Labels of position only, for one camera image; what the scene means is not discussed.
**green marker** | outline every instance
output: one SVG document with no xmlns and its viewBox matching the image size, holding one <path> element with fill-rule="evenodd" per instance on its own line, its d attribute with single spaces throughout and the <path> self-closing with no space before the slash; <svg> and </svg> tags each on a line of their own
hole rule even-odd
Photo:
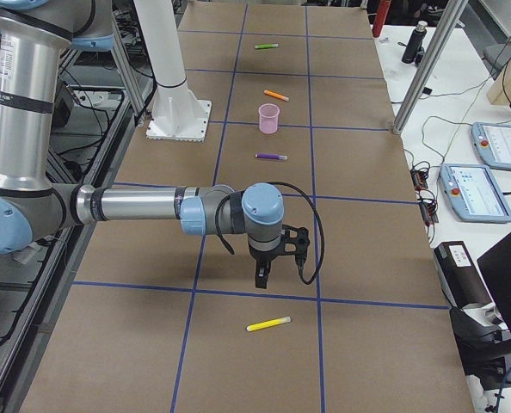
<svg viewBox="0 0 511 413">
<path fill-rule="evenodd" d="M 276 49 L 279 46 L 278 43 L 273 43 L 271 45 L 255 45 L 256 49 Z"/>
</svg>

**white desk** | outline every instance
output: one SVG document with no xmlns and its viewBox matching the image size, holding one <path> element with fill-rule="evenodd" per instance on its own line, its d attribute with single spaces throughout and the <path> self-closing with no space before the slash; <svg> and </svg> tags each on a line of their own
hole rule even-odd
<svg viewBox="0 0 511 413">
<path fill-rule="evenodd" d="M 400 102 L 404 98 L 410 82 L 416 74 L 415 65 L 406 65 L 401 62 L 404 47 L 398 45 L 399 41 L 405 44 L 408 42 L 412 30 L 413 28 L 409 27 L 385 26 L 380 37 L 375 40 L 392 102 Z M 428 35 L 423 42 L 424 47 L 428 47 L 433 33 L 434 29 L 429 28 Z M 457 28 L 446 44 L 427 86 L 433 90 L 432 95 L 457 93 L 479 85 L 488 76 L 489 73 L 470 40 L 461 28 Z M 429 116 L 435 115 L 453 122 L 467 123 L 477 121 L 495 123 L 511 120 L 509 107 L 489 104 L 486 92 L 492 83 L 493 80 L 489 79 L 481 89 L 472 89 L 463 95 L 429 97 L 418 102 L 402 133 L 404 147 L 414 154 L 415 163 L 429 161 L 432 166 L 440 164 L 440 156 L 422 144 L 422 125 Z M 476 99 L 475 104 L 465 116 L 466 110 L 474 99 Z M 399 104 L 393 104 L 395 112 L 399 107 Z M 469 126 L 459 127 L 442 120 L 432 119 L 428 121 L 424 132 L 426 143 L 443 154 L 454 135 L 452 148 L 446 155 L 446 162 L 482 163 L 473 148 Z M 407 160 L 410 165 L 411 158 L 408 154 Z M 511 191 L 511 172 L 494 170 L 493 173 L 501 190 Z M 438 197 L 440 221 L 435 226 L 435 236 L 431 246 L 435 247 L 443 241 L 462 240 L 472 258 L 476 260 L 511 231 L 511 223 L 478 224 L 459 221 L 448 205 L 446 197 L 438 193 L 436 185 L 438 174 L 439 169 L 432 168 L 428 178 L 429 188 Z M 511 195 L 507 197 L 507 200 L 511 208 Z M 487 391 L 488 399 L 492 404 L 496 402 L 494 393 L 494 391 Z M 505 390 L 503 394 L 506 398 L 502 400 L 501 412 L 511 413 L 511 389 Z"/>
</svg>

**robotic arm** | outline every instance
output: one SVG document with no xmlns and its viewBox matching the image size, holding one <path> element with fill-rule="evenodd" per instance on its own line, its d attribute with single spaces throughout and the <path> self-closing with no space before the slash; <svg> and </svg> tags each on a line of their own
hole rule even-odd
<svg viewBox="0 0 511 413">
<path fill-rule="evenodd" d="M 164 3 L 173 19 L 171 3 Z M 276 256 L 295 255 L 302 271 L 308 231 L 282 224 L 282 195 L 273 185 L 258 183 L 243 192 L 219 185 L 124 190 L 46 178 L 61 49 L 111 48 L 111 13 L 111 0 L 0 0 L 0 254 L 74 225 L 179 219 L 187 234 L 216 234 L 225 246 L 223 234 L 246 233 L 259 288 L 266 288 Z M 293 248 L 286 251 L 288 244 Z"/>
</svg>

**black bottle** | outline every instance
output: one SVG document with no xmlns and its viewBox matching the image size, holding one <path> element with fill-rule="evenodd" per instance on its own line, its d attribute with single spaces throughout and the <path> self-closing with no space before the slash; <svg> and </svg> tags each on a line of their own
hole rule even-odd
<svg viewBox="0 0 511 413">
<path fill-rule="evenodd" d="M 416 28 L 412 31 L 412 34 L 410 35 L 409 39 L 409 44 L 407 45 L 407 48 L 403 53 L 403 57 L 401 58 L 401 61 L 403 61 L 403 63 L 414 62 L 416 54 L 418 53 L 418 50 L 422 46 L 422 41 L 426 36 L 427 25 L 428 24 L 426 22 L 418 22 L 418 26 L 416 26 Z"/>
</svg>

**plastic cup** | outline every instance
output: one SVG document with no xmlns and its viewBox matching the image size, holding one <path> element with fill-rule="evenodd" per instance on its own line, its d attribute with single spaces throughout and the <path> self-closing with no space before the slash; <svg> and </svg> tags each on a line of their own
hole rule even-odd
<svg viewBox="0 0 511 413">
<path fill-rule="evenodd" d="M 275 133 L 279 128 L 279 107 L 273 103 L 265 103 L 257 111 L 259 112 L 259 130 L 267 134 Z"/>
</svg>

